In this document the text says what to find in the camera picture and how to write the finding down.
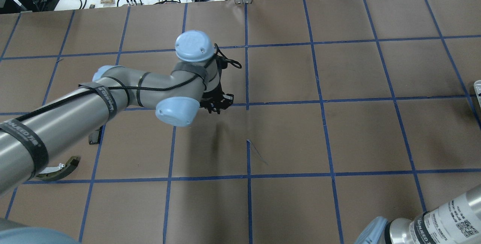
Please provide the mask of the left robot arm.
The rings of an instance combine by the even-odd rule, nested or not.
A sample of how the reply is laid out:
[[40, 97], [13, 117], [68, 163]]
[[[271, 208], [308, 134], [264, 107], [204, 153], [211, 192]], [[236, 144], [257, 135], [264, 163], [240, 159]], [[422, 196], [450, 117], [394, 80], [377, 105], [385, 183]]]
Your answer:
[[230, 107], [234, 95], [222, 90], [222, 71], [242, 65], [200, 30], [182, 33], [174, 47], [178, 63], [168, 76], [106, 65], [75, 91], [2, 122], [1, 195], [39, 175], [51, 158], [129, 106], [152, 109], [160, 121], [180, 127], [191, 125], [200, 108], [219, 114]]

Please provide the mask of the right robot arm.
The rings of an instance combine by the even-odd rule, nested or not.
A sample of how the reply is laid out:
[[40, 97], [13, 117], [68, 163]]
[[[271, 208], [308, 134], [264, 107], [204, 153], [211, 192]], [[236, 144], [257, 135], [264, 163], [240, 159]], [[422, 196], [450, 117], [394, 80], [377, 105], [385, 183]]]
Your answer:
[[356, 244], [479, 244], [481, 186], [478, 185], [414, 220], [376, 217]]

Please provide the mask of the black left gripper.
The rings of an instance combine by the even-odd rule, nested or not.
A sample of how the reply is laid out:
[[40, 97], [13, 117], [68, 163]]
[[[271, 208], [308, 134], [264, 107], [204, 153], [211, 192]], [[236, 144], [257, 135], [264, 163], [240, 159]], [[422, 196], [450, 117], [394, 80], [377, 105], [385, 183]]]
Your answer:
[[222, 110], [226, 110], [234, 103], [234, 98], [234, 94], [225, 93], [222, 84], [218, 83], [213, 90], [203, 93], [200, 108], [206, 109], [209, 114], [213, 112], [221, 114]]

